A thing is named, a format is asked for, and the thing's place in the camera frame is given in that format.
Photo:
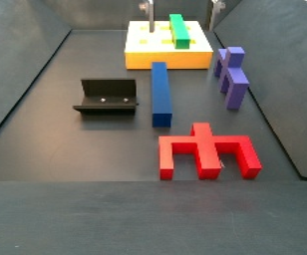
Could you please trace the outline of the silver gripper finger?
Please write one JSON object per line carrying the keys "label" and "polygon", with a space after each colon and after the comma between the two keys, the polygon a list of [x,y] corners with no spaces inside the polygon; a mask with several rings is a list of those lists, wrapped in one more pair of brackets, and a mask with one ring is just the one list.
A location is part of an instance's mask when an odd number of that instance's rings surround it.
{"label": "silver gripper finger", "polygon": [[139,4],[139,9],[146,13],[148,16],[150,22],[150,32],[154,32],[154,0],[143,0]]}
{"label": "silver gripper finger", "polygon": [[210,19],[208,19],[208,30],[212,30],[216,15],[225,9],[223,0],[210,0]]}

